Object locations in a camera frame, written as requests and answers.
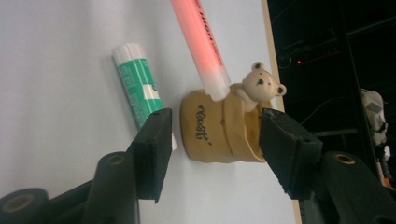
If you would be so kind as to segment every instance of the red highlighter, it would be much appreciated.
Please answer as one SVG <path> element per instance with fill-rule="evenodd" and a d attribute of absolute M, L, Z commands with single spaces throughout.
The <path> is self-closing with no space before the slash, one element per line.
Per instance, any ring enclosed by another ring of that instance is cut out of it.
<path fill-rule="evenodd" d="M 213 101 L 230 92 L 230 78 L 199 0 L 171 0 L 205 93 Z"/>

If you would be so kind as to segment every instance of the bear ear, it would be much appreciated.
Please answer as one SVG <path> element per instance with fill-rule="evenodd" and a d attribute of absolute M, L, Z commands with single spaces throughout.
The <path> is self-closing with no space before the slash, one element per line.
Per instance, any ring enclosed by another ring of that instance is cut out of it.
<path fill-rule="evenodd" d="M 277 96 L 283 96 L 286 94 L 288 90 L 286 89 L 286 87 L 282 84 L 279 84 L 279 86 L 277 87 Z"/>
<path fill-rule="evenodd" d="M 261 62 L 256 62 L 251 66 L 251 70 L 256 70 L 256 69 L 264 69 L 264 64 Z"/>

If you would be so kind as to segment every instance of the glue stick label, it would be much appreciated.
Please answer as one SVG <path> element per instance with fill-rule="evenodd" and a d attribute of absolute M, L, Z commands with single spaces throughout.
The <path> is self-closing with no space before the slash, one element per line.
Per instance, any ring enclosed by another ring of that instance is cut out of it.
<path fill-rule="evenodd" d="M 120 76 L 140 129 L 149 115 L 163 108 L 146 59 L 136 59 L 119 67 Z"/>

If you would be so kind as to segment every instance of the white surface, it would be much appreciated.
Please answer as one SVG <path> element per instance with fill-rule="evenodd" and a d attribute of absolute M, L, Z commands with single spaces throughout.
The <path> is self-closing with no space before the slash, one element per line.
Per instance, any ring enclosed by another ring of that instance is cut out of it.
<path fill-rule="evenodd" d="M 202 5 L 232 83 L 254 62 L 269 64 L 261 1 Z M 128 42 L 145 49 L 180 146 L 159 203 L 140 201 L 141 222 L 294 223 L 267 164 L 187 157 L 179 105 L 202 84 L 166 0 L 1 2 L 0 197 L 39 187 L 52 198 L 92 179 L 101 157 L 130 145 L 137 130 L 111 58 Z"/>

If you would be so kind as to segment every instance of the glue stick cap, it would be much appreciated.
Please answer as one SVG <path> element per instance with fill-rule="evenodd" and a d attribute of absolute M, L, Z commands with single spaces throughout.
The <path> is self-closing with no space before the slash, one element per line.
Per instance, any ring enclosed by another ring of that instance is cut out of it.
<path fill-rule="evenodd" d="M 113 49 L 113 57 L 117 66 L 120 66 L 135 59 L 145 59 L 146 55 L 140 44 L 128 43 Z"/>

